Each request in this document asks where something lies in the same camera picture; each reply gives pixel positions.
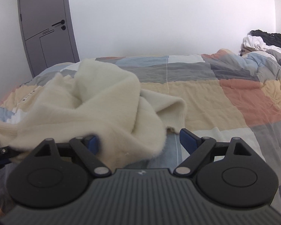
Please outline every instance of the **pile of clothes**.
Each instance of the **pile of clothes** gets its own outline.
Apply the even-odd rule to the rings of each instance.
[[[249,51],[266,51],[268,49],[281,53],[281,34],[269,34],[261,30],[251,31],[244,38],[244,49]]]

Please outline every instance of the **triangular cutout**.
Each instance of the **triangular cutout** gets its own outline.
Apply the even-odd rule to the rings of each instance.
[[[35,154],[35,157],[45,157],[45,156],[51,156],[51,150],[50,146],[48,144],[44,145],[38,153]]]
[[[236,143],[234,155],[251,156],[251,153],[242,145],[242,143]]]

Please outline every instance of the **screw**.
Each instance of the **screw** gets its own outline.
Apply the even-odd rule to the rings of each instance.
[[[97,175],[104,175],[104,174],[107,174],[109,172],[109,169],[107,167],[100,166],[100,167],[96,167],[94,169],[94,172]]]
[[[191,170],[188,167],[185,167],[185,166],[178,167],[178,168],[176,168],[175,171],[176,171],[177,174],[180,174],[180,175],[186,175],[186,174],[189,174],[191,172]]]

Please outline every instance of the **bedding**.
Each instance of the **bedding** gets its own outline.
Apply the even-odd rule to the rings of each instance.
[[[188,108],[185,126],[197,136],[222,142],[235,136],[244,139],[278,175],[279,189],[272,207],[281,213],[281,66],[274,55],[250,52],[240,57],[221,49],[212,55],[96,60],[135,73],[142,89],[183,98]],[[15,89],[0,104],[0,119],[19,122],[57,71],[73,77],[79,64],[55,65]],[[168,133],[158,157],[128,167],[173,170],[188,156],[179,136]],[[8,164],[0,171],[0,216],[13,207],[4,187],[15,165]]]

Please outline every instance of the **gray ribbed plate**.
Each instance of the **gray ribbed plate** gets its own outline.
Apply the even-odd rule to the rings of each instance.
[[[229,210],[210,203],[191,180],[168,169],[118,169],[96,179],[76,201],[52,210],[16,206],[1,219],[6,225],[274,225],[281,224],[270,206]]]

